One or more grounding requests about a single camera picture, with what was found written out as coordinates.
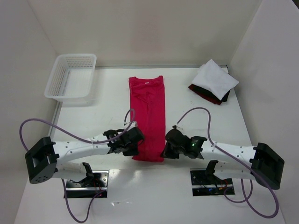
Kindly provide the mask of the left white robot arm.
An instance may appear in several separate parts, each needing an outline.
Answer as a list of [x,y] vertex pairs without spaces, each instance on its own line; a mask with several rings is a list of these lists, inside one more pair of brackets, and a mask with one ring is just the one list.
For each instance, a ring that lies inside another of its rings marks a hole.
[[51,178],[66,179],[86,187],[94,181],[89,163],[73,163],[73,160],[94,155],[138,155],[139,142],[144,140],[141,130],[134,126],[121,136],[119,130],[108,130],[84,141],[52,141],[41,138],[25,154],[29,182],[40,184]]

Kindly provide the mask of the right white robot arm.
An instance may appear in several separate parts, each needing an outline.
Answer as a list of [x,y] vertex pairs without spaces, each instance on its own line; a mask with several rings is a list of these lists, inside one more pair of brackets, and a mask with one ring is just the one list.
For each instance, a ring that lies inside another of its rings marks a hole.
[[161,157],[177,159],[183,154],[191,159],[206,160],[205,175],[211,182],[230,178],[249,179],[272,190],[280,188],[285,161],[264,143],[255,147],[212,144],[205,137],[189,138],[178,129],[171,129],[165,139]]

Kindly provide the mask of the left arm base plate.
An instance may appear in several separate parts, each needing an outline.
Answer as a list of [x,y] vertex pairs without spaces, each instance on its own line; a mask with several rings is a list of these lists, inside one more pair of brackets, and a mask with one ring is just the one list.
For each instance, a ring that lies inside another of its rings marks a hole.
[[66,182],[66,195],[68,198],[93,198],[100,193],[99,198],[107,198],[109,171],[93,171],[94,179],[86,186],[77,182]]

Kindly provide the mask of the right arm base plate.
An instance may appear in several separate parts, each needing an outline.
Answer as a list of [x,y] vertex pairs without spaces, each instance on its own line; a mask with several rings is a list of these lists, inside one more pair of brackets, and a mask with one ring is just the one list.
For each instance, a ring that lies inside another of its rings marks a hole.
[[234,195],[232,179],[220,180],[217,177],[207,177],[204,169],[191,169],[191,184],[193,196],[223,196]]

